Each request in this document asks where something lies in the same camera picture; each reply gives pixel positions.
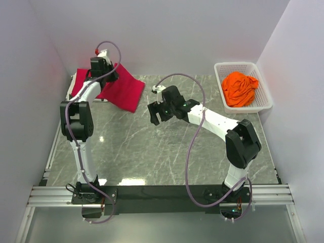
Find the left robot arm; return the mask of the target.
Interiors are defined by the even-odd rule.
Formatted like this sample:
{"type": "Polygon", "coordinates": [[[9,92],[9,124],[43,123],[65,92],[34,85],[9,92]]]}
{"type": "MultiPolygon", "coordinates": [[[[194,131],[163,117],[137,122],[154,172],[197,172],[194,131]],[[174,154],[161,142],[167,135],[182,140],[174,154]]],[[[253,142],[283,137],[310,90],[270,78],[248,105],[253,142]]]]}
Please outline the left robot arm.
{"type": "Polygon", "coordinates": [[[83,86],[69,101],[60,104],[61,131],[72,147],[77,166],[77,183],[73,196],[88,204],[110,202],[100,188],[91,153],[91,136],[94,123],[90,105],[103,91],[107,82],[116,81],[118,75],[108,57],[91,58],[91,68],[86,72],[83,86]]]}

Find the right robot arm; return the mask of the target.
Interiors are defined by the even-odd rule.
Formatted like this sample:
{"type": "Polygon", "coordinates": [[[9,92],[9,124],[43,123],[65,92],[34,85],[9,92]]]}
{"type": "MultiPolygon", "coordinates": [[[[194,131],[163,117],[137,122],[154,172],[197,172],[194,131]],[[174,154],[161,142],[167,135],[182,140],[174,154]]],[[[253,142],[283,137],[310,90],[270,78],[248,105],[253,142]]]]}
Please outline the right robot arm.
{"type": "Polygon", "coordinates": [[[147,106],[152,124],[157,126],[176,117],[210,131],[225,142],[230,166],[222,185],[222,197],[217,202],[235,201],[248,178],[251,162],[262,149],[253,124],[247,119],[238,121],[222,116],[193,99],[185,100],[176,86],[154,86],[152,92],[159,97],[147,106]]]}

